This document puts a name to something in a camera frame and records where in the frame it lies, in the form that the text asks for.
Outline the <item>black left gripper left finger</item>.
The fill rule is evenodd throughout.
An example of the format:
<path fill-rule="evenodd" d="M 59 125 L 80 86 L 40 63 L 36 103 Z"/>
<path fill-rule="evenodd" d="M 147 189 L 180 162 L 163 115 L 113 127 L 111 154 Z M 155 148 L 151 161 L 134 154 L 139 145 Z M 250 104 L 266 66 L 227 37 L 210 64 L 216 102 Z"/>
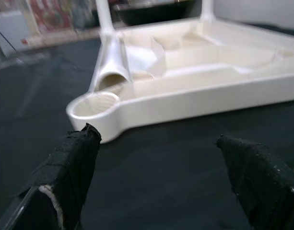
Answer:
<path fill-rule="evenodd" d="M 90 124 L 69 132 L 14 195 L 0 230 L 81 230 L 100 142 Z"/>

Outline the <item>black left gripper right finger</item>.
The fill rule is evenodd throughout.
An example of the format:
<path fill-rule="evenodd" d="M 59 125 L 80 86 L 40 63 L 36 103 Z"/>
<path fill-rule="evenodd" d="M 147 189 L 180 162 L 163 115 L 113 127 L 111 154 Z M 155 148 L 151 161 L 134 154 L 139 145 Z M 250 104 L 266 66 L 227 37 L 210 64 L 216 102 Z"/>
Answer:
<path fill-rule="evenodd" d="M 266 145 L 221 135 L 233 193 L 256 230 L 294 230 L 294 170 Z"/>

